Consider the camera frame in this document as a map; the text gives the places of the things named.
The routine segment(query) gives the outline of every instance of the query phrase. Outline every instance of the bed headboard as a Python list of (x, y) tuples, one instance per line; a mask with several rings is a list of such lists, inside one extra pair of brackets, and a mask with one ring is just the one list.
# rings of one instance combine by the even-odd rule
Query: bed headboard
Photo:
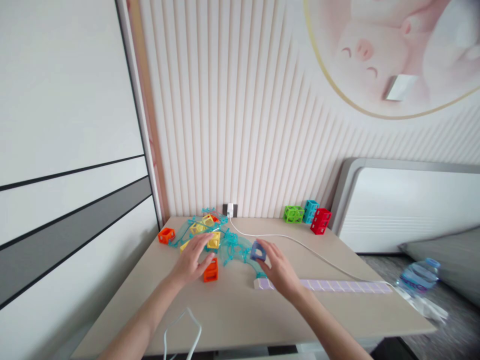
[(345, 161), (330, 229), (356, 253), (480, 224), (480, 166), (351, 158)]

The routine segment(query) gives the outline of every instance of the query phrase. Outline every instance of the white cable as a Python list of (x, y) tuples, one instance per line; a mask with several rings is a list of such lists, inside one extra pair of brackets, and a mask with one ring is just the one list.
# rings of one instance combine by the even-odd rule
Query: white cable
[(296, 242), (297, 244), (303, 246), (305, 249), (307, 249), (308, 251), (310, 251), (312, 254), (314, 254), (317, 258), (323, 260), (324, 262), (326, 262), (328, 265), (330, 265), (331, 267), (334, 267), (335, 269), (337, 269), (338, 271), (344, 273), (345, 275), (351, 277), (352, 279), (354, 280), (357, 280), (357, 281), (362, 281), (362, 282), (369, 282), (369, 283), (379, 283), (379, 284), (387, 284), (389, 286), (392, 286), (392, 284), (390, 284), (389, 282), (387, 281), (383, 281), (383, 280), (365, 280), (365, 279), (362, 279), (361, 277), (357, 277), (355, 275), (352, 275), (351, 273), (349, 273), (348, 271), (345, 271), (343, 270), (341, 267), (338, 267), (337, 265), (331, 263), (330, 261), (328, 261), (326, 258), (324, 258), (322, 255), (320, 255), (318, 252), (312, 250), (311, 248), (309, 248), (307, 245), (305, 245), (304, 243), (298, 241), (297, 239), (293, 238), (293, 237), (290, 237), (290, 236), (287, 236), (287, 235), (283, 235), (283, 234), (262, 234), (262, 235), (252, 235), (252, 234), (246, 234), (244, 232), (241, 232), (240, 230), (237, 229), (237, 227), (234, 225), (233, 221), (232, 221), (232, 218), (230, 218), (230, 224), (233, 226), (233, 228), (240, 234), (242, 235), (245, 235), (245, 236), (251, 236), (251, 237), (254, 237), (254, 238), (257, 238), (257, 237), (265, 237), (265, 236), (279, 236), (279, 237), (283, 237), (283, 238), (287, 238), (287, 239), (290, 239), (294, 242)]
[[(200, 334), (202, 333), (202, 325), (200, 325), (200, 323), (195, 318), (194, 314), (192, 314), (192, 310), (190, 310), (190, 308), (187, 307), (185, 310), (183, 310), (180, 316), (176, 318), (174, 322), (172, 322), (170, 325), (166, 327), (165, 332), (163, 333), (163, 360), (167, 360), (167, 331), (169, 330), (169, 327), (175, 325), (187, 312), (190, 315), (193, 322), (198, 326), (198, 334), (196, 335), (196, 339), (193, 342), (193, 345), (191, 346), (190, 351), (188, 352), (186, 360), (190, 360), (192, 358), (195, 348), (197, 347), (197, 344), (199, 342)], [(171, 357), (170, 360), (173, 360), (177, 355), (178, 354), (173, 355), (173, 357)]]

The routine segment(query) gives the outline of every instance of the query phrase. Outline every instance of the white wall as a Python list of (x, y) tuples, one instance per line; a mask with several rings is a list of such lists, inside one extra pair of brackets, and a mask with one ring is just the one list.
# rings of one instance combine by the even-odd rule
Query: white wall
[(115, 2), (1, 8), (0, 358), (63, 359), (157, 215)]
[(479, 91), (401, 120), (357, 111), (319, 66), (303, 1), (139, 4), (172, 216), (228, 202), (239, 217), (329, 207), (349, 157), (480, 164)]

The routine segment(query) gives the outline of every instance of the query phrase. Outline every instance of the hand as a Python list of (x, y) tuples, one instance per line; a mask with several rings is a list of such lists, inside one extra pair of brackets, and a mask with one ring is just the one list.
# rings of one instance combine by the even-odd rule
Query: hand
[(294, 268), (277, 245), (262, 239), (256, 239), (256, 241), (265, 249), (271, 267), (260, 259), (256, 261), (278, 292), (291, 303), (301, 298), (305, 287), (300, 283)]
[(167, 277), (181, 287), (198, 279), (215, 256), (215, 254), (211, 252), (205, 260), (199, 264), (200, 254), (212, 236), (213, 234), (211, 233), (203, 233), (190, 239), (190, 242), (180, 254), (178, 261)]

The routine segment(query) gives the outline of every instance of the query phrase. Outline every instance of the green block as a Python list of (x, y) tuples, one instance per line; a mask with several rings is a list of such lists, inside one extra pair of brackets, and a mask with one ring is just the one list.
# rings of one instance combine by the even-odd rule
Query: green block
[(301, 206), (285, 206), (283, 220), (288, 224), (301, 224), (304, 212)]

